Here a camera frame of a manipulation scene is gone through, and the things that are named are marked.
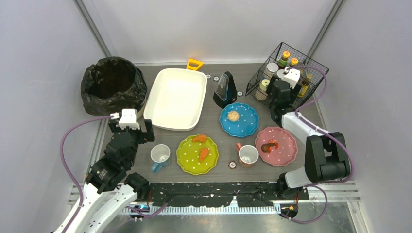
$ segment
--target plate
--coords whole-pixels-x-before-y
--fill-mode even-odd
[[[269,140],[276,140],[279,147],[272,150],[269,153],[262,151],[262,145],[269,143]],[[295,160],[297,155],[297,143],[296,139],[291,133],[285,129],[279,127],[268,127],[257,134],[255,140],[255,146],[259,151],[259,155],[263,161],[273,166],[286,166]]]
[[[227,119],[230,111],[239,113],[239,120],[232,122]],[[246,103],[229,104],[220,112],[219,122],[222,129],[229,135],[235,137],[246,137],[252,135],[259,127],[259,116],[256,110]]]
[[[189,131],[199,122],[206,93],[207,77],[189,69],[168,68],[154,81],[144,118],[162,129]]]
[[[210,137],[207,137],[206,142],[192,142],[196,136],[191,135],[180,142],[176,150],[177,163],[184,172],[192,175],[206,174],[216,166],[219,158],[218,146]],[[200,149],[203,147],[209,148],[209,155],[203,162],[199,162]]]

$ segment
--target garbage bag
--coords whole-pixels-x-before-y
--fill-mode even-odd
[[[80,86],[87,113],[107,116],[123,108],[140,111],[146,101],[147,85],[142,72],[121,57],[100,59],[86,69]]]

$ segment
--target metal basket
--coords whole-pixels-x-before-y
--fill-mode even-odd
[[[247,84],[247,88],[246,88],[246,96],[252,95],[255,99],[257,99],[264,105],[269,106],[271,98],[268,97],[268,95],[259,88],[259,83],[262,77],[264,77],[265,79],[271,79],[271,77],[268,77],[264,73],[266,65],[269,62],[277,63],[277,61],[280,59],[284,51],[288,51],[289,53],[291,53],[289,60],[288,60],[288,64],[290,63],[290,59],[297,58],[299,60],[299,63],[303,63],[304,65],[309,66],[309,67],[318,68],[322,70],[325,74],[329,72],[329,69],[326,66],[316,62],[312,58],[307,57],[303,53],[299,52],[298,50],[294,49],[288,44],[282,42],[277,46],[277,48],[272,52],[271,56],[266,60],[265,63],[262,64],[260,69],[256,72],[256,74],[249,81],[249,83]],[[306,93],[302,97],[296,97],[293,103],[291,103],[292,107],[294,108],[297,108],[303,105],[306,101],[308,101],[308,99],[313,95],[314,91],[316,90],[316,88],[319,86],[319,84],[323,80],[322,74],[320,74],[318,71],[310,69],[310,68],[305,69],[305,71],[308,73],[311,73],[313,75],[313,78],[311,79],[310,85]]]

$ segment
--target pink mug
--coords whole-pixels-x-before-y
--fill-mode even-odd
[[[251,145],[242,146],[239,142],[236,143],[236,150],[239,153],[239,162],[242,167],[250,167],[259,158],[259,151]]]

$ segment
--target mug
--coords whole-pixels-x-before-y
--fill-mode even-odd
[[[159,144],[153,147],[150,152],[150,157],[154,161],[152,166],[152,172],[154,173],[160,171],[162,167],[169,165],[172,160],[170,157],[170,149],[164,144]]]
[[[259,158],[259,152],[254,146],[242,146],[240,143],[236,143],[236,150],[239,153],[239,162],[242,167],[250,167]]]

